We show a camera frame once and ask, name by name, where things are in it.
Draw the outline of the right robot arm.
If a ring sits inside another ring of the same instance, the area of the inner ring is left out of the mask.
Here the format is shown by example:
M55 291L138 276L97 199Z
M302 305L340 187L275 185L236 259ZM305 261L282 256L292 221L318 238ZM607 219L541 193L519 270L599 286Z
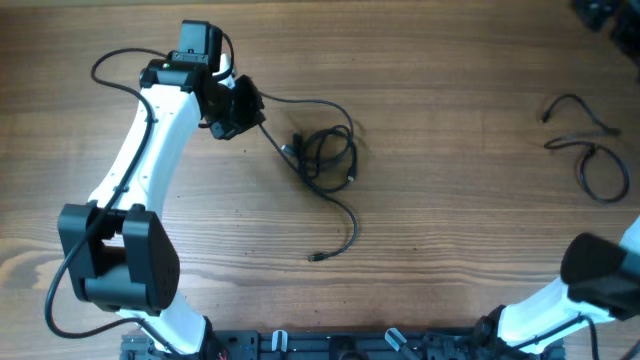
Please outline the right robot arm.
M596 326L639 314L639 222L618 243L591 233L578 235L561 262L560 275L511 305L501 305L476 324L476 359L549 359L553 343L582 329L591 356L600 357Z

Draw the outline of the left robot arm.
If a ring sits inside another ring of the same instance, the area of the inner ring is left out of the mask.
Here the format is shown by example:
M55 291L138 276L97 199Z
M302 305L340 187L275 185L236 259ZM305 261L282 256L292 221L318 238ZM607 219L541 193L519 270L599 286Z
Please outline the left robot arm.
M204 21L181 25L178 48L154 53L134 91L132 126L101 184L58 218L59 277L76 297L138 325L160 358L225 359L210 320L179 292L180 262L161 222L175 168L192 133L229 140L262 123L251 79L237 76L229 36Z

